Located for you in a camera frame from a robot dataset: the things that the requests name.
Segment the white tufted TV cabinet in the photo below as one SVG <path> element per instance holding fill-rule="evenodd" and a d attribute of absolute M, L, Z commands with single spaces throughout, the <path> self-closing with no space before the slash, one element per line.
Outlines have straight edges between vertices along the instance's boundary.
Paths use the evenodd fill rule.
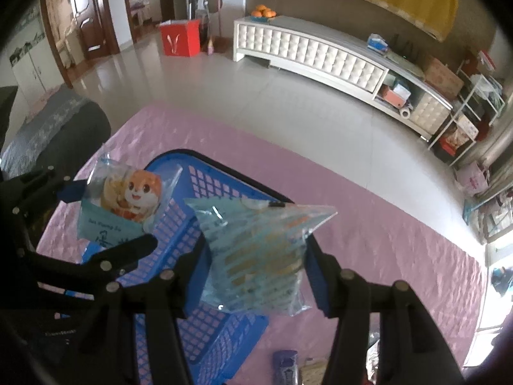
<path fill-rule="evenodd" d="M 391 116 L 425 140 L 452 106 L 440 93 L 350 35 L 294 17 L 234 21 L 233 60 L 264 59 L 278 69 L 321 82 Z"/>

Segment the blue striped biscuit packet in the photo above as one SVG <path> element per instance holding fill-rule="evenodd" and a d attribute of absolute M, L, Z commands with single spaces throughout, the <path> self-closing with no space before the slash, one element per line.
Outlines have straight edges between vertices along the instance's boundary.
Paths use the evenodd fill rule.
<path fill-rule="evenodd" d="M 337 214 L 328 205 L 249 198 L 189 198 L 211 254 L 202 300 L 225 313 L 294 316 L 302 292 L 306 237 Z"/>

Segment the pink shopping bag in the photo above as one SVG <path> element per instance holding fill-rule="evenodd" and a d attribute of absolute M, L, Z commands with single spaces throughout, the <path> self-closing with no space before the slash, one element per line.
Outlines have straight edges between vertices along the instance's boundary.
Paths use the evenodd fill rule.
<path fill-rule="evenodd" d="M 489 187 L 489 172 L 479 162 L 474 161 L 457 170 L 456 178 L 463 192 L 475 196 L 485 192 Z"/>

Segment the squirrel cartoon snack packet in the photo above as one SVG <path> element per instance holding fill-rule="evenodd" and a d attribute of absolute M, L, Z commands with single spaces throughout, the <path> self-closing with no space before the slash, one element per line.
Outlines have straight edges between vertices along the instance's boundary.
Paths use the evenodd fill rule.
<path fill-rule="evenodd" d="M 89 174 L 77 219 L 77 237 L 105 249 L 153 232 L 169 205 L 183 167 L 158 175 L 101 156 Z"/>

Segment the cardboard box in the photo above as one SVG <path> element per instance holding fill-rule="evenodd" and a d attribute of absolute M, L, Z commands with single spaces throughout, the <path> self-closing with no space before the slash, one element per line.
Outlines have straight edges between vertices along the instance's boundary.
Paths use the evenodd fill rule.
<path fill-rule="evenodd" d="M 463 80 L 433 56 L 424 58 L 424 80 L 450 101 L 457 98 L 464 86 Z"/>

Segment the blue plastic basket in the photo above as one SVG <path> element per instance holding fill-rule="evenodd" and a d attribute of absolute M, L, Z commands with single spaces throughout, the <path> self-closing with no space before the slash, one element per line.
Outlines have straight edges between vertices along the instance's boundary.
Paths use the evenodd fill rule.
<path fill-rule="evenodd" d="M 156 249 L 139 260 L 137 267 L 118 281 L 124 287 L 148 282 L 163 270 L 171 270 L 178 259 L 192 252 L 201 231 L 188 198 L 227 197 L 287 202 L 287 197 L 263 184 L 224 166 L 194 150 L 171 150 L 155 157 L 146 170 L 163 180 L 172 179 L 182 170 L 171 199 L 155 223 Z M 207 262 L 198 264 L 198 273 L 190 281 L 192 294 L 185 307 L 186 319 L 178 321 L 192 379 L 196 384 L 225 384 L 241 368 L 269 325 L 265 315 L 230 314 L 220 305 L 208 304 L 212 292 Z"/>

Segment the red gift box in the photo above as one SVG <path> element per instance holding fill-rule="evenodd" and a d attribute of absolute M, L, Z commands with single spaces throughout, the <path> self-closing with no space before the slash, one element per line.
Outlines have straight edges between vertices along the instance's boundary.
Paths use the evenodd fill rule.
<path fill-rule="evenodd" d="M 164 53 L 166 56 L 196 56 L 201 51 L 199 21 L 169 20 L 159 23 Z"/>

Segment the pink quilted tablecloth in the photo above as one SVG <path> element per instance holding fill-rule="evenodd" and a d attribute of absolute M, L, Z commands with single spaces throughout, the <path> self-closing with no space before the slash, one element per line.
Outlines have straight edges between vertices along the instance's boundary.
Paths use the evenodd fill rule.
<path fill-rule="evenodd" d="M 321 249 L 368 282 L 409 282 L 430 311 L 461 367 L 469 352 L 483 295 L 477 260 L 369 190 L 289 150 L 183 109 L 155 104 L 140 110 L 104 146 L 122 163 L 143 168 L 175 149 L 195 150 L 299 204 L 327 204 L 337 216 L 315 231 Z M 80 261 L 79 204 L 61 203 L 37 252 Z M 327 358 L 336 320 L 317 309 L 270 325 L 229 384 L 272 384 L 270 357 L 291 348 L 302 358 Z"/>

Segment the blue tissue box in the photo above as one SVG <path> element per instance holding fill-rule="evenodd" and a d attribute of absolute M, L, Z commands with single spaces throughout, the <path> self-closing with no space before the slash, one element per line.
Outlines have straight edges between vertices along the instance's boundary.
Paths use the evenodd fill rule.
<path fill-rule="evenodd" d="M 367 47 L 380 54 L 386 54 L 389 51 L 389 45 L 386 40 L 376 33 L 371 33 L 367 39 Z"/>

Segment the dark blue snack packet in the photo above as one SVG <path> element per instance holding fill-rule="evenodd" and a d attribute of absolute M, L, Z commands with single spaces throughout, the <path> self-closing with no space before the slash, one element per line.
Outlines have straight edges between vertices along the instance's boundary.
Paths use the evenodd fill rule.
<path fill-rule="evenodd" d="M 273 384 L 298 385 L 299 369 L 297 366 L 297 351 L 279 350 L 272 356 Z"/>

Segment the oranges on plate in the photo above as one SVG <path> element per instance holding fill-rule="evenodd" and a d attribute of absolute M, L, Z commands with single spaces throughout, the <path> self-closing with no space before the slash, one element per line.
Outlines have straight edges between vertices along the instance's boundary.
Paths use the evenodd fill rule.
<path fill-rule="evenodd" d="M 264 4 L 259 4 L 250 13 L 250 16 L 256 19 L 271 19 L 276 17 L 276 11 Z"/>

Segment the white metal shelf rack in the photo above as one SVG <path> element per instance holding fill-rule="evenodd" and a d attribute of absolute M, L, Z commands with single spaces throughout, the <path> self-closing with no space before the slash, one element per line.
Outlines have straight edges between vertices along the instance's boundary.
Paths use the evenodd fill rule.
<path fill-rule="evenodd" d="M 453 168 L 463 156 L 484 140 L 505 110 L 502 84 L 486 70 L 490 65 L 481 59 L 463 60 L 457 76 L 463 88 L 457 94 L 449 116 L 429 142 L 429 149 L 443 163 Z"/>

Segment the brown wooden door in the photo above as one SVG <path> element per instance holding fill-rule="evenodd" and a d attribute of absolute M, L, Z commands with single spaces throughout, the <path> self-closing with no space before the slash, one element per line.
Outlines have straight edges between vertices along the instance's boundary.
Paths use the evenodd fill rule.
<path fill-rule="evenodd" d="M 40 9 L 56 67 L 68 87 L 120 51 L 109 0 L 40 0 Z"/>

